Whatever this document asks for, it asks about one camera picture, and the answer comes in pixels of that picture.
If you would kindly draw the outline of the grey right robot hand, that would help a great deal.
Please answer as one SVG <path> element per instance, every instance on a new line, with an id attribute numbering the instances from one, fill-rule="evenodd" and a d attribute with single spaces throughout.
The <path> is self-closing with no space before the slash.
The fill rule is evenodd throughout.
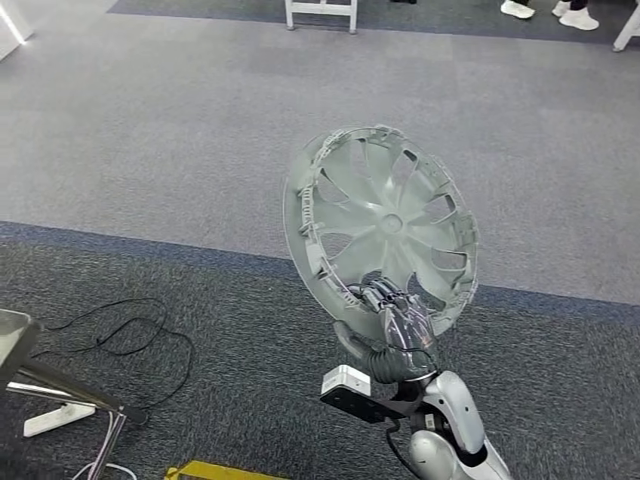
<path id="1" fill-rule="evenodd" d="M 349 353 L 381 384 L 420 382 L 440 374 L 436 336 L 426 307 L 417 295 L 400 289 L 387 277 L 349 290 L 377 315 L 385 346 L 375 349 L 362 341 L 343 320 L 333 327 Z"/>

